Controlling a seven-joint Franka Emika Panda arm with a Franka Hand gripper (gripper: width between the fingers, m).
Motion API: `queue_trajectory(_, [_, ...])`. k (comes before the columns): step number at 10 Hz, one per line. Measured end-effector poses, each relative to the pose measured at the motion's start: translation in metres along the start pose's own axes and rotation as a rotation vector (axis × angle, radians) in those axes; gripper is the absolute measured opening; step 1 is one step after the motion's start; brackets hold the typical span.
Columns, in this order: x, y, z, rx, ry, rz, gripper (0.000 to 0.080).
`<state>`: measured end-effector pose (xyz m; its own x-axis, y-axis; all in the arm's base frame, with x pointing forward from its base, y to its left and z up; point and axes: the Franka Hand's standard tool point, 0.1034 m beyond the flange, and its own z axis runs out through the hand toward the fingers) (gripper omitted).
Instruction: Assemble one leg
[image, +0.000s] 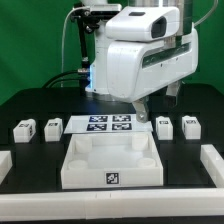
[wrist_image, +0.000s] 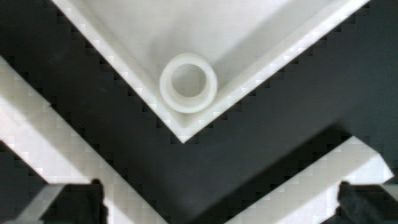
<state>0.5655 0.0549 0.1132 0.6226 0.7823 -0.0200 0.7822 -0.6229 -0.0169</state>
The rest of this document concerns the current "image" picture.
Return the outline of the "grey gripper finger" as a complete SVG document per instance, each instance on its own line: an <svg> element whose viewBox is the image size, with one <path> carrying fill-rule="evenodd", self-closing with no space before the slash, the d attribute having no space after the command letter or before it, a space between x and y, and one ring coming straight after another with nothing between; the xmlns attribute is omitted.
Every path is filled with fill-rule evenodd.
<svg viewBox="0 0 224 224"><path fill-rule="evenodd" d="M133 107L136 111L136 119L138 122L147 122L148 121L148 98L143 97L139 100L133 102Z"/></svg>
<svg viewBox="0 0 224 224"><path fill-rule="evenodd" d="M176 81L167 87L166 99L169 106L177 105L180 88L181 88L181 81Z"/></svg>

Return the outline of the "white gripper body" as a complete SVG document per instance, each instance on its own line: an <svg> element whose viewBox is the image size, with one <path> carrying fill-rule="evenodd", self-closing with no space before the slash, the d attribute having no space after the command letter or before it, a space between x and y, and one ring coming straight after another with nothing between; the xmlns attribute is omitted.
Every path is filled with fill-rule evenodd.
<svg viewBox="0 0 224 224"><path fill-rule="evenodd" d="M117 100L134 102L195 72L198 34L182 37L177 48L164 50L164 41L114 41L107 53L107 88Z"/></svg>

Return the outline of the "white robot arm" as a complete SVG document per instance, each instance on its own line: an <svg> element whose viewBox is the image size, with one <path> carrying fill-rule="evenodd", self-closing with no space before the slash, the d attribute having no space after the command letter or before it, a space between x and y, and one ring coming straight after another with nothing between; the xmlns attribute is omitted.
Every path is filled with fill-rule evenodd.
<svg viewBox="0 0 224 224"><path fill-rule="evenodd" d="M198 64L193 0L81 0L95 35L95 60L86 91L131 103L148 121L148 96L162 88L176 96L181 80Z"/></svg>

